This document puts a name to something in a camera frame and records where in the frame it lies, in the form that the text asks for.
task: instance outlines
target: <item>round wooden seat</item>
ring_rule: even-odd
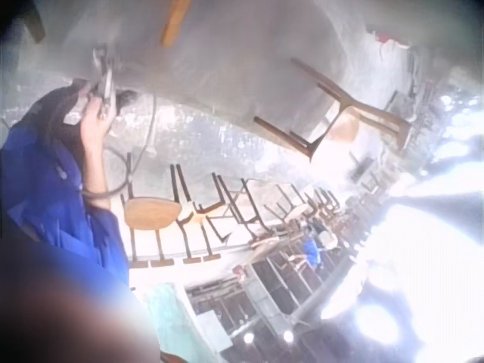
[[[309,204],[306,203],[297,206],[296,208],[291,210],[289,214],[287,214],[287,216],[285,216],[284,221],[289,222],[291,219],[300,217],[308,208]]]
[[[171,225],[180,215],[182,205],[161,198],[133,198],[126,202],[124,219],[132,229],[156,231]]]

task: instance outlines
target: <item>spray gun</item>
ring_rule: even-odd
[[[107,45],[99,45],[94,49],[92,55],[99,79],[92,92],[96,97],[102,99],[99,117],[104,119],[110,108],[116,107],[113,83],[114,55],[108,50]]]

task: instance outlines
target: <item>worker in blue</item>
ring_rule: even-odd
[[[296,271],[299,271],[304,265],[307,264],[313,270],[323,269],[323,262],[320,253],[320,250],[322,249],[318,247],[315,239],[313,238],[313,235],[315,234],[314,231],[307,224],[301,225],[301,230],[304,234],[302,237],[304,240],[304,253],[292,256],[281,253],[287,261],[287,263],[284,264],[282,268],[292,265],[296,269]]]
[[[160,361],[154,326],[129,289],[117,218],[99,197],[109,194],[103,141],[119,107],[112,95],[101,109],[91,89],[75,80],[48,93],[1,150],[0,335],[15,361]],[[65,124],[82,100],[80,122]]]
[[[2,209],[35,241],[76,253],[128,283],[128,259],[107,192],[103,140],[116,115],[100,118],[101,99],[74,80],[38,100],[15,124],[2,148]],[[77,125],[64,117],[89,98]]]

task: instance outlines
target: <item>hand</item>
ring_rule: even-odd
[[[99,97],[92,97],[84,110],[80,131],[85,151],[102,152],[104,136],[109,131],[116,116],[116,98],[114,93],[111,95],[107,115],[103,119],[99,118],[101,107],[102,100]]]

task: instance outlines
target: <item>blue uniform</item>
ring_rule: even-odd
[[[304,243],[304,253],[308,256],[308,264],[313,268],[318,267],[321,263],[321,254],[319,253],[315,240],[309,238]]]
[[[2,209],[44,244],[82,256],[128,283],[129,264],[116,216],[85,203],[82,174],[57,139],[12,128],[2,148]]]

